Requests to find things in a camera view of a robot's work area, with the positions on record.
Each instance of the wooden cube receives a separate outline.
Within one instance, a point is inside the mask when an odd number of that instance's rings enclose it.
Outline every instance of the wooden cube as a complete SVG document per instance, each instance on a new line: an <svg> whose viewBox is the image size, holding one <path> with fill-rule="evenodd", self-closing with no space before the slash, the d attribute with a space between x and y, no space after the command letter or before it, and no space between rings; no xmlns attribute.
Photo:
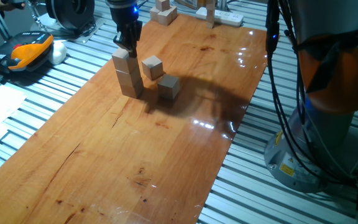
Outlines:
<svg viewBox="0 0 358 224"><path fill-rule="evenodd" d="M131 58L125 49L118 48L111 57L116 70L131 73L135 68L139 67L137 58Z"/></svg>
<svg viewBox="0 0 358 224"><path fill-rule="evenodd" d="M213 4L206 4L206 10L214 10L215 9L215 3Z"/></svg>
<svg viewBox="0 0 358 224"><path fill-rule="evenodd" d="M155 0L155 7L162 12L169 10L169 0Z"/></svg>
<svg viewBox="0 0 358 224"><path fill-rule="evenodd" d="M129 96L132 98L138 98L144 90L142 79L135 83L134 86L120 85L120 87L124 96Z"/></svg>
<svg viewBox="0 0 358 224"><path fill-rule="evenodd" d="M172 21L174 21L178 17L178 8L176 6L170 6L169 9L172 12Z"/></svg>
<svg viewBox="0 0 358 224"><path fill-rule="evenodd" d="M153 7L152 9L150 9L150 20L158 22L158 15L157 14L159 12L160 11L156 7Z"/></svg>
<svg viewBox="0 0 358 224"><path fill-rule="evenodd" d="M158 94L166 99L173 100L180 89L179 78L165 74L158 83Z"/></svg>
<svg viewBox="0 0 358 224"><path fill-rule="evenodd" d="M131 73L125 73L119 70L116 70L118 82L120 85L126 85L126 86L135 86L135 84L142 79L142 76L140 75L140 69L139 66L135 68Z"/></svg>
<svg viewBox="0 0 358 224"><path fill-rule="evenodd" d="M151 56L142 62L143 73L151 80L162 76L164 70L162 68L162 61L156 56Z"/></svg>
<svg viewBox="0 0 358 224"><path fill-rule="evenodd" d="M158 23L161 25L167 26L172 22L172 11L171 10L159 12L157 15L158 15Z"/></svg>
<svg viewBox="0 0 358 224"><path fill-rule="evenodd" d="M206 10L215 10L215 0L206 0Z"/></svg>
<svg viewBox="0 0 358 224"><path fill-rule="evenodd" d="M214 27L214 24L212 22L207 22L206 27L212 29Z"/></svg>

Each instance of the white power strip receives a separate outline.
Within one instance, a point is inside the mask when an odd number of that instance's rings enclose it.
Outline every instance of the white power strip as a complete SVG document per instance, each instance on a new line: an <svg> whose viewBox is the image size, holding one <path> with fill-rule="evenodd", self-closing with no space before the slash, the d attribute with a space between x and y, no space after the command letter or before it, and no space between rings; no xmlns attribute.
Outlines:
<svg viewBox="0 0 358 224"><path fill-rule="evenodd" d="M201 7L196 12L196 18L202 19L202 20L206 19L206 8L205 7ZM228 25L228 26L239 27L239 26L241 26L243 18L244 18L244 16L242 16L242 15L238 15L238 14L231 13L231 12L215 10L215 22L216 23L220 23L220 24L224 24L224 25Z"/></svg>

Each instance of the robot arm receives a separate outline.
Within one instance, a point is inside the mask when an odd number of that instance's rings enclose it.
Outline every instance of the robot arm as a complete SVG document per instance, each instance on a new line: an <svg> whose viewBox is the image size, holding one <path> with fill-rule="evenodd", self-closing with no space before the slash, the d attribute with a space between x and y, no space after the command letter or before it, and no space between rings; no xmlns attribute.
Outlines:
<svg viewBox="0 0 358 224"><path fill-rule="evenodd" d="M117 35L113 42L129 52L132 58L137 57L136 45L140 39L142 22L138 21L139 9L137 0L106 0L110 7L111 17L117 24Z"/></svg>

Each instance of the black cable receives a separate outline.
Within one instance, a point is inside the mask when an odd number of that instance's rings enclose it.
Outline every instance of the black cable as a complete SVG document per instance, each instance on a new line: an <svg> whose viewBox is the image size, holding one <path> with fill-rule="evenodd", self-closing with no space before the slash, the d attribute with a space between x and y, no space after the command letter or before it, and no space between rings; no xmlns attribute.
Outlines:
<svg viewBox="0 0 358 224"><path fill-rule="evenodd" d="M329 180L329 179L327 179L325 177L322 177L322 176L314 173L307 166L305 166L305 164L302 162L302 160L298 157L297 153L295 152L295 150L294 150L294 148L292 146L292 143L291 143L290 139L293 141L294 145L297 146L298 150L300 150L301 153L311 161L310 157L301 149L301 147L299 147L298 143L296 143L296 141L294 140L294 138L292 136L292 133L290 131L290 126L288 125L288 121L287 121L287 119L285 117L285 113L283 112L283 108L282 108L282 105L281 105L281 102L280 102L280 98L278 96L277 89L276 89L275 83L274 83L273 67L272 67L272 53L268 53L268 55L267 55L267 66L268 66L268 72L269 72L270 81L272 83L272 93L273 93L274 107L276 109L276 114L278 116L278 120L280 122L283 134L285 136L285 139L287 140L287 144L290 147L290 150L291 150L292 154L295 156L295 158L301 164L301 166L303 168L305 168L306 171L308 171L311 175L313 175L313 176L315 176L315 177L317 177L317 178L319 178L321 180L324 180L326 182L330 182L332 184L347 184L347 183L342 183L342 182L338 182L338 181Z"/></svg>
<svg viewBox="0 0 358 224"><path fill-rule="evenodd" d="M145 3L147 3L149 0L145 0L144 2L137 5L137 8L140 9Z"/></svg>

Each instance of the wooden table surface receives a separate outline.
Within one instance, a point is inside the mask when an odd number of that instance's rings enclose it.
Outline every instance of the wooden table surface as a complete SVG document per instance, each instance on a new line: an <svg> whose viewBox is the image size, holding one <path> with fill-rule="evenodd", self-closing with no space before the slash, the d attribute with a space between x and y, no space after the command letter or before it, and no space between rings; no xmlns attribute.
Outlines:
<svg viewBox="0 0 358 224"><path fill-rule="evenodd" d="M180 77L177 98L145 76L139 99L122 96L110 60L1 166L0 223L195 223L265 70L265 35L182 14L147 23L138 59Z"/></svg>

